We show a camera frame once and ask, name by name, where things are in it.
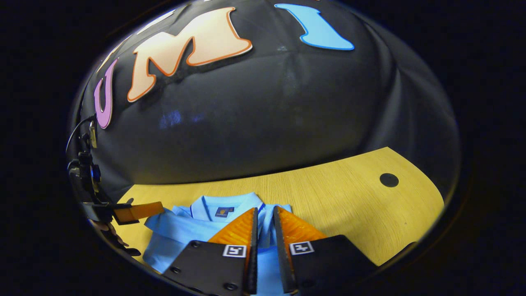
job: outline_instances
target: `wooden table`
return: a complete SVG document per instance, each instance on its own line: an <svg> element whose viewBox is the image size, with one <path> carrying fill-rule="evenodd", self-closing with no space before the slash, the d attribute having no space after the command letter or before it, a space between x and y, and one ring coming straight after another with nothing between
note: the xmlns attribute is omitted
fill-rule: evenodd
<svg viewBox="0 0 526 296"><path fill-rule="evenodd" d="M399 184L386 187L380 175ZM372 262L381 265L418 241L440 215L444 203L435 185L389 148L346 159L242 179L176 185L134 185L119 202L161 201L165 208L190 206L202 195L255 192L269 204L290 204L292 212L327 236L344 234ZM144 253L151 230L144 221L115 225L130 247ZM144 263L142 257L135 257Z"/></svg>

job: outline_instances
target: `polo shirt collar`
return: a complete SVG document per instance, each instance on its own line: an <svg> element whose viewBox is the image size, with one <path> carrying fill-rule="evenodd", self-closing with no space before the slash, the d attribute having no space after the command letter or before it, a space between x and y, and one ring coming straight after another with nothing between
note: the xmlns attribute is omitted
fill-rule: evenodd
<svg viewBox="0 0 526 296"><path fill-rule="evenodd" d="M198 220L212 221L208 212L208 207L212 205L219 207L236 207L235 213L229 215L229 217L224 220L225 222L231 222L251 208L258 208L259 213L264 206L263 201L261 201L254 192L235 196L203 195L190 206L191 216Z"/></svg>

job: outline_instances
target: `orange gripper pad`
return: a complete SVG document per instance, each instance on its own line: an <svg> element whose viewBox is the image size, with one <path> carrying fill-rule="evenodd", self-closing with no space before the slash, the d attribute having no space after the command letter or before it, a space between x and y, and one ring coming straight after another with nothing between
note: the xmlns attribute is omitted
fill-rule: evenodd
<svg viewBox="0 0 526 296"><path fill-rule="evenodd" d="M290 266L292 266L292 258L290 257L289 248L291 243L321 240L325 239L327 236L289 211L280 207L277 208L285 248L287 249Z"/></svg>
<svg viewBox="0 0 526 296"><path fill-rule="evenodd" d="M254 221L254 208L246 211L241 216L235 218L232 222L219 230L211 239L210 243L234 244L247 246L247 258L245 261L245 270L248 264L250 254L250 243L252 241L252 225Z"/></svg>
<svg viewBox="0 0 526 296"><path fill-rule="evenodd" d="M131 208L114 210L115 215L122 222L139 220L155 216L164 212L163 204L158 202L133 205Z"/></svg>

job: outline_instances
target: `cable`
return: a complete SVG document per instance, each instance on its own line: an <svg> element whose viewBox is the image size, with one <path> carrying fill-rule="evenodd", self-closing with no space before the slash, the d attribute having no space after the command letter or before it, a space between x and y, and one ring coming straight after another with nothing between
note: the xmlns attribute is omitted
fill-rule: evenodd
<svg viewBox="0 0 526 296"><path fill-rule="evenodd" d="M77 129L80 127L81 124L87 122L87 121L91 121L91 120L94 120L97 118L97 113L93 114L92 116L82 120L81 122L79 122L77 124L77 126L75 127L75 129L72 131L71 135L69 136L69 140L67 140L67 145L66 145L66 154L67 154L67 149L69 148L69 143L71 142L71 139L73 138L73 135L75 134L75 132L77 131Z"/></svg>

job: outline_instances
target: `letter m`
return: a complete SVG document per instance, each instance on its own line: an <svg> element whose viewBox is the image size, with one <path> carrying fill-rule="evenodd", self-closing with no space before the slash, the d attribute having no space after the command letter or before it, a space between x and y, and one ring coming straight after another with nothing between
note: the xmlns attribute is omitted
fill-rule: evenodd
<svg viewBox="0 0 526 296"><path fill-rule="evenodd" d="M199 66L243 54L252 49L252 42L239 38L230 21L234 7L207 12L192 19L177 36L158 33L135 50L135 64L128 92L128 101L134 102L150 91L156 76L148 73L151 61L166 76L172 76L179 66L186 46L192 40L194 51L186 63Z"/></svg>

